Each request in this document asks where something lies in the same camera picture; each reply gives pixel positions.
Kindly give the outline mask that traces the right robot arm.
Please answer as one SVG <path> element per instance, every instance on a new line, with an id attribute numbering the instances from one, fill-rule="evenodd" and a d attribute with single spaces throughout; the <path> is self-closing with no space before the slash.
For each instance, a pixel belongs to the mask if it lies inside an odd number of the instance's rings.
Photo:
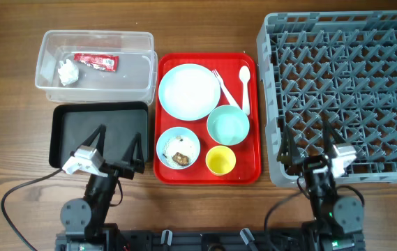
<path id="1" fill-rule="evenodd" d="M 300 171 L 306 187 L 300 193 L 310 201 L 314 220 L 302 224 L 302 233 L 315 242 L 337 241 L 362 231 L 364 197 L 338 194 L 335 179 L 357 159 L 356 149 L 346 142 L 328 122 L 322 126 L 323 152 L 302 157 L 289 126 L 284 127 L 277 161 Z"/>

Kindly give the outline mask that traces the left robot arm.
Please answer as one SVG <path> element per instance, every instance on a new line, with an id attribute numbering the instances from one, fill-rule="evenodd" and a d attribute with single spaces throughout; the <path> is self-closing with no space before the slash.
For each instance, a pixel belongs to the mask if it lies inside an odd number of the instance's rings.
<path id="1" fill-rule="evenodd" d="M 135 133 L 122 158 L 112 164 L 103 157 L 106 126 L 101 124 L 84 140 L 62 170 L 67 174 L 82 171 L 90 174 L 84 196 L 66 202 L 61 209 L 61 223 L 67 236 L 92 238 L 100 232 L 109 208 L 113 207 L 115 188 L 120 188 L 120 178 L 132 180 L 145 169 L 142 136 Z"/>

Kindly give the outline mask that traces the yellow plastic cup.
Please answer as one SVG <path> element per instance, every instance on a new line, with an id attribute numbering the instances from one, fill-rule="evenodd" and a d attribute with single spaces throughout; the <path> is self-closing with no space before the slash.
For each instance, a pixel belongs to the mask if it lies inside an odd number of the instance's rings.
<path id="1" fill-rule="evenodd" d="M 229 174 L 235 168 L 237 159 L 232 149 L 220 145 L 207 152 L 205 162 L 212 174 L 223 176 Z"/>

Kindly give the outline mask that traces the food scraps and rice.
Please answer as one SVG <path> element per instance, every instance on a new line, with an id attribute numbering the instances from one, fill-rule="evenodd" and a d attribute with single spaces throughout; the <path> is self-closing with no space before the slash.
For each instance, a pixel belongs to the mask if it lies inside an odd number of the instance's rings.
<path id="1" fill-rule="evenodd" d="M 189 166 L 196 158 L 196 146 L 187 136 L 170 138 L 163 147 L 163 156 L 170 167 L 181 169 Z"/>

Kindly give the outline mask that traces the light blue bowl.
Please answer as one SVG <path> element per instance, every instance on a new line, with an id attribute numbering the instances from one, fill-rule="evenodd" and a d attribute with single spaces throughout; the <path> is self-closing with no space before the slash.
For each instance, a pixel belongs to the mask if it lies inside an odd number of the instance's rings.
<path id="1" fill-rule="evenodd" d="M 156 155 L 169 169 L 182 170 L 192 166 L 201 151 L 197 135 L 185 127 L 173 127 L 161 134 L 156 142 Z"/>

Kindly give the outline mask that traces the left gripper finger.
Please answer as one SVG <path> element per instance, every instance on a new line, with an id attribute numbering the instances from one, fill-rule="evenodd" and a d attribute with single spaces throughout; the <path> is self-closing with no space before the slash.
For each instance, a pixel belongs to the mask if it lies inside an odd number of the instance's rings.
<path id="1" fill-rule="evenodd" d="M 139 132 L 135 134 L 130 146 L 125 151 L 121 160 L 130 164 L 144 163 L 144 156 L 142 152 L 142 136 Z"/>
<path id="2" fill-rule="evenodd" d="M 105 134 L 106 134 L 106 126 L 100 124 L 94 130 L 94 132 L 81 143 L 81 146 L 91 146 L 94 140 L 98 138 L 98 141 L 96 143 L 96 149 L 101 155 L 103 155 L 104 146 L 105 146 Z"/>

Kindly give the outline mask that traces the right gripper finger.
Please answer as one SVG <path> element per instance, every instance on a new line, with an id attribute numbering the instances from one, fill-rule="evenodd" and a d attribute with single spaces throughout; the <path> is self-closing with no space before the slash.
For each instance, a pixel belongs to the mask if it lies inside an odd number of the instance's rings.
<path id="1" fill-rule="evenodd" d="M 328 121 L 322 122 L 324 154 L 331 157 L 334 144 L 343 144 L 345 140 L 333 129 Z"/>
<path id="2" fill-rule="evenodd" d="M 284 165 L 298 165 L 300 163 L 300 152 L 288 125 L 283 128 L 277 161 Z"/>

